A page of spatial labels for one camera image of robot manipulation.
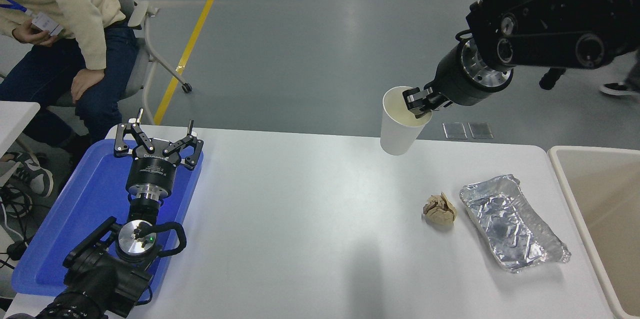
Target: gray chair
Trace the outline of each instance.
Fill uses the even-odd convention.
[[[167,61],[158,54],[158,51],[153,48],[150,37],[150,18],[155,17],[158,14],[157,7],[153,7],[148,1],[145,0],[119,0],[121,11],[125,14],[126,20],[128,20],[128,26],[137,30],[142,30],[142,35],[137,38],[137,44],[139,46],[139,52],[135,59],[135,65],[133,71],[126,85],[126,89],[121,96],[121,100],[129,98],[138,91],[142,90],[142,107],[144,108],[144,117],[151,124],[154,123],[151,110],[149,109],[149,88],[151,82],[156,73],[156,66],[160,64],[174,78],[182,84],[182,90],[185,93],[192,91],[192,86],[186,82],[180,73],[171,68]],[[56,102],[56,107],[73,107],[73,100],[71,99],[71,92],[67,92],[62,95]]]

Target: white desk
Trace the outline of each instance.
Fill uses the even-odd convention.
[[[540,148],[421,140],[395,157],[375,137],[196,131],[205,159],[189,243],[130,319],[613,317]],[[573,253],[568,264],[510,274],[494,262],[458,192],[500,174],[521,180]],[[421,218],[441,191],[460,213],[451,230]],[[52,300],[19,294],[8,314]]]
[[[36,102],[0,101],[0,156],[40,110]]]

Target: white paper cup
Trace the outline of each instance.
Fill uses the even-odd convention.
[[[414,143],[418,134],[432,118],[432,112],[422,118],[407,109],[402,92],[411,86],[396,86],[389,89],[382,97],[382,128],[380,130],[380,146],[391,155],[403,155]]]

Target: lanyard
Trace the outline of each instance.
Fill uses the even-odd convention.
[[[15,0],[6,0],[6,1],[11,3],[11,4],[0,4],[0,8],[20,10],[21,12],[26,13],[26,14],[31,14],[32,13],[31,10],[27,9],[26,7],[23,7],[22,5],[20,5]]]

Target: trash bin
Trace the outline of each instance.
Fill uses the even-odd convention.
[[[611,310],[640,319],[640,150],[554,146],[548,155]]]

